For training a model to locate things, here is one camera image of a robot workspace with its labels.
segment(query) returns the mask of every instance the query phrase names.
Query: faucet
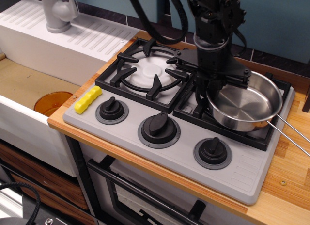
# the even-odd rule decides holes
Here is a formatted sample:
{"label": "faucet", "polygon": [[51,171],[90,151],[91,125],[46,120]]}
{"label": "faucet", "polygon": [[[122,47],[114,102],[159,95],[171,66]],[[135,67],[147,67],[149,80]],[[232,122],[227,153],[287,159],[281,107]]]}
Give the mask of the faucet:
{"label": "faucet", "polygon": [[46,17],[46,28],[52,33],[61,33],[70,28],[70,21],[78,16],[74,0],[42,0]]}

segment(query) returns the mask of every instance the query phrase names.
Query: wooden countertop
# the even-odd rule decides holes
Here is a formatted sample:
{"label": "wooden countertop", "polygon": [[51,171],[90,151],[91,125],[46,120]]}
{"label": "wooden countertop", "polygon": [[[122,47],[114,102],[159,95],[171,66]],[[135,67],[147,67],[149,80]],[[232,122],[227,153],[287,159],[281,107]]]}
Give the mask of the wooden countertop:
{"label": "wooden countertop", "polygon": [[[139,32],[137,36],[144,39],[149,38],[145,32]],[[130,46],[133,41],[134,39],[131,40],[121,52]],[[185,43],[179,43],[173,47],[180,49],[184,47],[194,48],[193,45]],[[283,136],[281,136],[276,148],[257,202],[252,206],[247,206],[152,161],[64,123],[62,119],[64,112],[71,104],[78,100],[78,98],[94,83],[94,80],[115,59],[116,56],[99,69],[98,72],[74,94],[76,98],[74,98],[74,96],[71,97],[53,113],[47,120],[52,128],[256,224],[310,224],[310,158]],[[287,121],[306,137],[310,138],[310,113],[302,112],[307,90],[310,85],[310,79],[265,65],[241,59],[238,60],[253,71],[262,74],[271,72],[277,79],[285,80],[292,84],[296,90],[296,95]],[[285,125],[283,131],[310,152],[309,143],[287,127],[287,125]]]}

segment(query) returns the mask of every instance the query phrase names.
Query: sink basin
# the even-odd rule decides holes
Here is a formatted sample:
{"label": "sink basin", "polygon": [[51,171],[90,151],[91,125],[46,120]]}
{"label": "sink basin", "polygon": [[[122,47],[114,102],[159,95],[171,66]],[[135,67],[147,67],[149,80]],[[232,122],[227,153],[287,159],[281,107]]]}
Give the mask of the sink basin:
{"label": "sink basin", "polygon": [[74,94],[138,30],[85,14],[71,24],[63,33],[49,33],[42,3],[35,0],[0,13],[5,54],[0,61],[0,139],[76,177],[65,136],[48,126],[34,104],[54,91]]}

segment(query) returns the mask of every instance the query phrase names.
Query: stove knob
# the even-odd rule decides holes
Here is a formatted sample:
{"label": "stove knob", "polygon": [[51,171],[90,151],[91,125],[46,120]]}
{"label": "stove knob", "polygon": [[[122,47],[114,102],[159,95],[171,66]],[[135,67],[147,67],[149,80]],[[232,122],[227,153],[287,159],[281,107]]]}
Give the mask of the stove knob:
{"label": "stove knob", "polygon": [[124,114],[124,107],[112,96],[109,100],[102,103],[99,114],[105,120],[116,120]]}
{"label": "stove knob", "polygon": [[149,117],[141,129],[145,140],[153,144],[164,144],[174,139],[177,127],[171,118],[164,112]]}
{"label": "stove knob", "polygon": [[221,164],[227,158],[226,147],[218,137],[203,142],[198,153],[204,162],[213,165]]}

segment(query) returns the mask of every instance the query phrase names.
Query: frying pan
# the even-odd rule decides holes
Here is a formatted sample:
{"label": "frying pan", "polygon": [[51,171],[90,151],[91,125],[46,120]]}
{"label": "frying pan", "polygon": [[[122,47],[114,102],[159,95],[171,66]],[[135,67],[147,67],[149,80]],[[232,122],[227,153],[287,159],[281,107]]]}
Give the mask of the frying pan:
{"label": "frying pan", "polygon": [[283,105],[282,95],[267,77],[252,71],[246,89],[227,84],[216,94],[207,91],[207,97],[210,113],[221,125],[242,132],[270,125],[310,157],[308,152],[270,122],[277,116],[310,143],[309,139],[278,115]]}

